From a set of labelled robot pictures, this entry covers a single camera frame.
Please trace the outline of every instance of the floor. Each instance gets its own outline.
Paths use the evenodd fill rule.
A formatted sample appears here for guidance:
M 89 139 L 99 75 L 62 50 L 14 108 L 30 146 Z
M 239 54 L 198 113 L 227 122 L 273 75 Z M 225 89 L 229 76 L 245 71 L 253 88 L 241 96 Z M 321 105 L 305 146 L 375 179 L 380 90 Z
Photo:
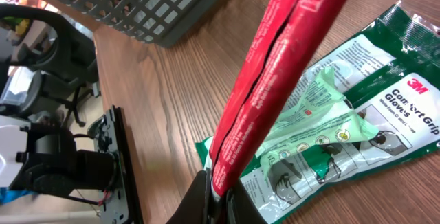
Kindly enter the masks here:
M 80 128 L 76 123 L 73 122 L 71 118 L 70 131 L 73 134 L 83 133 L 87 131 L 87 127 L 97 120 L 104 112 L 102 109 L 102 99 L 101 97 L 95 98 L 90 97 L 84 103 L 81 104 L 79 108 L 80 118 L 82 121 L 86 122 L 86 126 Z M 76 147 L 78 150 L 86 149 L 93 150 L 94 144 L 90 139 L 77 139 Z M 73 191 L 71 196 L 82 197 L 86 199 L 91 199 L 94 201 L 98 200 L 97 190 L 79 190 Z M 86 203 L 78 203 L 75 201 L 70 201 L 67 199 L 61 199 L 58 197 L 53 197 L 49 195 L 38 195 L 31 196 L 27 195 L 13 201 L 11 203 L 0 206 L 0 219 L 1 216 L 5 215 L 29 215 L 29 214 L 49 214 L 49 213 L 61 213 L 61 212 L 76 212 L 76 211 L 94 211 L 91 205 Z M 94 220 L 87 221 L 90 224 L 99 223 L 100 219 L 97 217 Z M 84 221 L 71 221 L 69 223 L 83 224 Z

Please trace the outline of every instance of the red wrapper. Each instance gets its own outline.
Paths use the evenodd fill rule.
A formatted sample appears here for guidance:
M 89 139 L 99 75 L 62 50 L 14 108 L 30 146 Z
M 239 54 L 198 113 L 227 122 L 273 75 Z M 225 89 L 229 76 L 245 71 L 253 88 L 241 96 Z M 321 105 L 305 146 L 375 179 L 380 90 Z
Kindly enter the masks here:
M 210 147 L 212 186 L 232 187 L 346 0 L 271 0 Z

